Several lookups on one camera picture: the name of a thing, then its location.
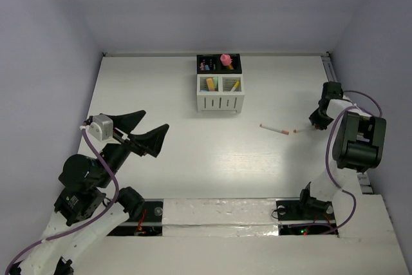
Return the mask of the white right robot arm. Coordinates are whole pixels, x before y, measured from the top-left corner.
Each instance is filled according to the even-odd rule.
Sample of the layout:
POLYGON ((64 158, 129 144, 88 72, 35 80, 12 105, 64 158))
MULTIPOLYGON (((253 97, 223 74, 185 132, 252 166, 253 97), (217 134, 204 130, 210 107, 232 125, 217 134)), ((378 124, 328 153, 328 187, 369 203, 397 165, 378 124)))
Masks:
POLYGON ((364 173, 379 166, 384 150, 386 119, 379 103, 361 91, 325 82, 317 109, 309 116, 314 129, 331 126, 326 144, 325 170, 302 189, 297 213, 311 218, 332 207, 337 192, 344 191, 346 170, 364 173))

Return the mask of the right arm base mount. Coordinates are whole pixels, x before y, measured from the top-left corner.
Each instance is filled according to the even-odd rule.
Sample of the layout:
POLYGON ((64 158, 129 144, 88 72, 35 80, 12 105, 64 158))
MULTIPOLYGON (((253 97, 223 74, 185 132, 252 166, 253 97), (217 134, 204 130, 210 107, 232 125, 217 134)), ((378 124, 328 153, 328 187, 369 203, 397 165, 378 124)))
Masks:
POLYGON ((304 211, 300 208, 298 200, 278 200, 270 213, 277 226, 280 236, 307 236, 334 234, 336 220, 334 213, 327 213, 319 209, 304 211))

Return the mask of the pink-capped white pen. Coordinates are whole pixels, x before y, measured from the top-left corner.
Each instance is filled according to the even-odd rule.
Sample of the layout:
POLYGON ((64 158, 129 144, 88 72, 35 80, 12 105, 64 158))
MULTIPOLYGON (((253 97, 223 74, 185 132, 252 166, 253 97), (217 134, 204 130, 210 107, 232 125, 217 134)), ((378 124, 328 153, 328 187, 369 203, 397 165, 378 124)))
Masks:
POLYGON ((270 126, 266 126, 264 124, 260 124, 259 126, 260 126, 260 128, 263 128, 265 130, 273 131, 273 132, 280 133, 280 134, 283 134, 283 135, 289 135, 290 134, 290 132, 285 130, 285 129, 273 128, 273 127, 270 127, 270 126))

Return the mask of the orange-capped white pen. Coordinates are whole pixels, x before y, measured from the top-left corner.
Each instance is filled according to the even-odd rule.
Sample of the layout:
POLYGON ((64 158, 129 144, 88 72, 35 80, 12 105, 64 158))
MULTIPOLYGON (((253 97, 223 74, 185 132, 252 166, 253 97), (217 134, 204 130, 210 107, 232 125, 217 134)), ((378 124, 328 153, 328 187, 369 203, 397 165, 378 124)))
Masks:
POLYGON ((307 127, 307 128, 301 128, 301 129, 294 129, 293 133, 297 134, 297 133, 307 133, 307 132, 311 132, 314 131, 315 128, 313 126, 307 127))

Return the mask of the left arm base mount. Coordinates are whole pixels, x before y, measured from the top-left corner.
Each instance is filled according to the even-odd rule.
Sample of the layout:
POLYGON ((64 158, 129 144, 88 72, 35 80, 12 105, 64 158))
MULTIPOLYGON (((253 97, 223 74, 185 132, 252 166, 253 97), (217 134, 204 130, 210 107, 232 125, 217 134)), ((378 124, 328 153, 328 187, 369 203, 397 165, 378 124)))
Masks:
POLYGON ((147 200, 137 219, 121 223, 108 236, 161 236, 163 212, 163 200, 147 200))

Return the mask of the orange pink pastel highlighter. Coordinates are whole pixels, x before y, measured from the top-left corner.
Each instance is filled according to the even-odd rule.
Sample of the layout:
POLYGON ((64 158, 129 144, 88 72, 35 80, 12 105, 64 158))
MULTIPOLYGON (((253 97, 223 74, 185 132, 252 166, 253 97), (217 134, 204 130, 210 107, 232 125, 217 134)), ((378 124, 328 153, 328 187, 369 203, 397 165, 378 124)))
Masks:
POLYGON ((207 85, 207 89, 209 91, 215 91, 213 81, 212 81, 212 77, 206 78, 206 85, 207 85))

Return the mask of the yellow-capped white pen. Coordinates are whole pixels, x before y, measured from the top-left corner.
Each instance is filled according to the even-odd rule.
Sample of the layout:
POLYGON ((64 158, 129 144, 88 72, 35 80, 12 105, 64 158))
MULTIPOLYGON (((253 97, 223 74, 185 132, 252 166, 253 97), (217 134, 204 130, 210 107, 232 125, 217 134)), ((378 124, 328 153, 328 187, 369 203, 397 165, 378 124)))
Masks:
POLYGON ((237 80, 233 87, 231 88, 230 92, 235 92, 240 85, 240 80, 237 80))

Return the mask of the long green highlighter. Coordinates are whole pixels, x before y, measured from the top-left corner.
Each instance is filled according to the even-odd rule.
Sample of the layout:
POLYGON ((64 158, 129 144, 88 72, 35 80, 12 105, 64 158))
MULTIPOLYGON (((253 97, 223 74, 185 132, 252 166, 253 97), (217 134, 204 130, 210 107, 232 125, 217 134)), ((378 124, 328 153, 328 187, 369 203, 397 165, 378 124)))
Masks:
POLYGON ((214 89, 215 89, 216 91, 218 91, 218 78, 217 78, 217 77, 213 77, 213 78, 212 78, 212 81, 213 81, 214 89))

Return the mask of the pink glue stick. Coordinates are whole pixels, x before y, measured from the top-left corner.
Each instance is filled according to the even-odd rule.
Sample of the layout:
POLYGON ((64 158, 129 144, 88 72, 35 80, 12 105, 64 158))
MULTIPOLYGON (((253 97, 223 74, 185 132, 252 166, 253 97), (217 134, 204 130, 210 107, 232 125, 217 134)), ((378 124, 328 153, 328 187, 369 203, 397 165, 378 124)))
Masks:
POLYGON ((232 65, 232 58, 229 54, 221 54, 220 61, 224 67, 228 70, 233 70, 234 67, 232 65))

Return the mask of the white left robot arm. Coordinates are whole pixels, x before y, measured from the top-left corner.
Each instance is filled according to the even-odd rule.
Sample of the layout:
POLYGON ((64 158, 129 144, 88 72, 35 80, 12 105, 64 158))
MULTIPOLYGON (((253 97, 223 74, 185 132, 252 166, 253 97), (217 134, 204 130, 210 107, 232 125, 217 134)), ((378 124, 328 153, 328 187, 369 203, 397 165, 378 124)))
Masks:
POLYGON ((121 188, 116 173, 132 153, 156 158, 161 152, 168 124, 133 134, 145 114, 101 113, 82 123, 94 157, 75 154, 65 161, 63 189, 41 239, 17 254, 6 274, 73 274, 83 255, 113 229, 144 217, 144 198, 132 187, 121 188))

